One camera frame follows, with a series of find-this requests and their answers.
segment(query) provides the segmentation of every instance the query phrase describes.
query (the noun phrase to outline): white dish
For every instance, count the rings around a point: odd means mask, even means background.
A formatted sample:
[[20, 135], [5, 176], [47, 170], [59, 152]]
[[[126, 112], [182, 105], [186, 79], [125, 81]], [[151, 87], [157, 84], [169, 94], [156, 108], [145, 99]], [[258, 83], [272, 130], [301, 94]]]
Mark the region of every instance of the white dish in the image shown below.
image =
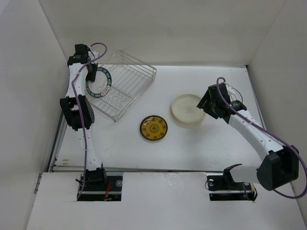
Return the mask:
[[184, 94], [177, 97], [172, 103], [172, 114], [174, 118], [185, 125], [200, 123], [205, 113], [197, 108], [201, 98], [194, 94]]

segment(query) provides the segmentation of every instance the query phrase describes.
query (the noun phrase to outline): white wall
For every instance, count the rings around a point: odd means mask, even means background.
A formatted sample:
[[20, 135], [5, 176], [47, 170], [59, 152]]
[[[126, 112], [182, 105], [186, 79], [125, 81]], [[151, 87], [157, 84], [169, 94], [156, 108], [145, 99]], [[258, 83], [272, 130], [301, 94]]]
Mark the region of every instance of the white wall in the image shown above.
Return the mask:
[[[248, 67], [267, 128], [307, 162], [307, 1], [288, 0]], [[296, 193], [306, 184], [300, 168]], [[307, 220], [307, 196], [298, 200]]]
[[22, 230], [69, 73], [37, 0], [2, 1], [0, 31], [0, 229]]
[[242, 65], [285, 0], [40, 2], [66, 57], [76, 43], [100, 41], [150, 64]]

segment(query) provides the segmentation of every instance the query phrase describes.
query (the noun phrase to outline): gold plate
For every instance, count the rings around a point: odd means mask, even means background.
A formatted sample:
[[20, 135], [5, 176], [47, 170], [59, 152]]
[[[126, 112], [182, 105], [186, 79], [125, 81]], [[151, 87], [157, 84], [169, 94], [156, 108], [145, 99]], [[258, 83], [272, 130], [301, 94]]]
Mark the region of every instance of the gold plate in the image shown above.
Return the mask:
[[140, 132], [147, 140], [161, 140], [167, 133], [166, 121], [160, 116], [148, 116], [140, 125]]

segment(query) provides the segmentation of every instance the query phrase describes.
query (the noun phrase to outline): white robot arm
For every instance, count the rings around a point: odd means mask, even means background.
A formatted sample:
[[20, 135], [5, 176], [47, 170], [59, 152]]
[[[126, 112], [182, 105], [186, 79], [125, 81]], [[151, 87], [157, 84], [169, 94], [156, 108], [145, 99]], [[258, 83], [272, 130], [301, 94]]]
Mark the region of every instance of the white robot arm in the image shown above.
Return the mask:
[[[236, 129], [256, 150], [262, 163], [256, 167], [236, 164], [224, 169], [222, 175], [208, 175], [208, 181], [214, 181], [209, 190], [242, 190], [242, 183], [249, 182], [259, 183], [271, 191], [296, 180], [298, 178], [298, 157], [289, 147], [256, 128], [254, 125], [260, 125], [253, 119], [247, 108], [238, 100], [230, 101], [230, 89], [225, 83], [209, 86], [197, 107], [215, 119], [222, 118]], [[219, 93], [232, 109], [226, 106]]]
[[97, 64], [91, 61], [96, 59], [94, 55], [88, 46], [75, 45], [75, 54], [67, 63], [70, 69], [69, 88], [65, 98], [60, 99], [67, 124], [76, 131], [81, 147], [85, 151], [83, 179], [77, 180], [82, 185], [80, 194], [85, 187], [87, 190], [102, 190], [107, 184], [106, 171], [101, 159], [96, 156], [93, 145], [91, 125], [94, 123], [94, 112], [84, 95], [85, 81], [95, 81]]

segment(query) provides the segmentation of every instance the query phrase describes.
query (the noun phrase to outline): purple cable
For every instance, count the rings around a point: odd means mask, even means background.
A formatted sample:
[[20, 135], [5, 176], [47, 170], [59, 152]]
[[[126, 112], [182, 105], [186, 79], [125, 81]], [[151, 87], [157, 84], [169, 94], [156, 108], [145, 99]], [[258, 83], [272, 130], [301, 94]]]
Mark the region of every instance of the purple cable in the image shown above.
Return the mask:
[[[305, 162], [303, 161], [302, 157], [297, 153], [297, 151], [292, 148], [287, 142], [285, 142], [284, 140], [282, 140], [281, 138], [279, 138], [278, 136], [274, 135], [273, 133], [265, 130], [264, 128], [256, 125], [255, 123], [253, 123], [252, 121], [248, 120], [246, 117], [244, 117], [242, 114], [238, 113], [234, 108], [232, 108], [230, 106], [230, 104], [225, 100], [225, 98], [223, 97], [222, 93], [221, 93], [221, 90], [220, 90], [220, 86], [219, 86], [219, 80], [222, 79], [224, 82], [226, 82], [225, 78], [222, 78], [222, 77], [219, 77], [217, 80], [216, 80], [216, 85], [217, 85], [217, 91], [219, 93], [219, 96], [220, 98], [223, 100], [223, 102], [226, 104], [226, 106], [232, 111], [234, 112], [235, 114], [237, 114], [239, 117], [241, 117], [243, 120], [245, 120], [246, 122], [250, 123], [252, 126], [254, 126], [255, 128], [261, 130], [262, 132], [270, 135], [271, 137], [275, 138], [276, 140], [278, 140], [279, 142], [283, 143], [286, 147], [288, 147], [292, 153], [294, 153], [294, 155], [298, 158], [298, 160], [301, 162], [302, 166], [303, 166], [303, 169], [305, 171], [305, 175], [306, 175], [306, 179], [307, 179], [307, 166], [305, 164]], [[306, 182], [306, 186], [305, 186], [305, 189], [304, 191], [300, 194], [300, 195], [297, 195], [297, 196], [289, 196], [289, 195], [285, 195], [281, 192], [278, 192], [274, 189], [274, 191], [283, 196], [283, 197], [286, 197], [286, 198], [289, 198], [289, 199], [299, 199], [299, 198], [302, 198], [306, 193], [307, 193], [307, 182]]]
[[84, 125], [84, 117], [83, 117], [83, 113], [82, 113], [82, 109], [81, 109], [81, 104], [80, 104], [80, 101], [79, 101], [79, 98], [78, 98], [78, 94], [77, 94], [77, 91], [76, 91], [76, 88], [74, 86], [74, 83], [75, 81], [78, 79], [81, 71], [89, 64], [91, 64], [92, 62], [94, 61], [97, 61], [98, 59], [102, 58], [105, 54], [106, 54], [106, 51], [107, 51], [107, 46], [103, 43], [100, 43], [100, 42], [96, 42], [96, 43], [93, 43], [90, 45], [90, 47], [94, 46], [94, 45], [103, 45], [105, 47], [105, 51], [103, 52], [102, 55], [100, 55], [99, 57], [85, 63], [78, 71], [76, 77], [74, 78], [74, 80], [72, 80], [71, 82], [71, 87], [72, 87], [72, 90], [73, 90], [73, 93], [75, 94], [75, 98], [76, 98], [76, 101], [77, 101], [77, 105], [78, 105], [78, 109], [79, 109], [79, 113], [80, 113], [80, 119], [81, 119], [81, 125], [82, 125], [82, 130], [83, 130], [83, 137], [84, 137], [84, 148], [85, 148], [85, 153], [84, 153], [84, 172], [83, 172], [83, 184], [82, 184], [82, 188], [80, 190], [80, 193], [77, 197], [77, 199], [79, 199], [79, 197], [81, 196], [83, 190], [84, 190], [84, 187], [85, 187], [85, 172], [86, 172], [86, 160], [87, 160], [87, 140], [86, 140], [86, 133], [85, 133], [85, 125]]

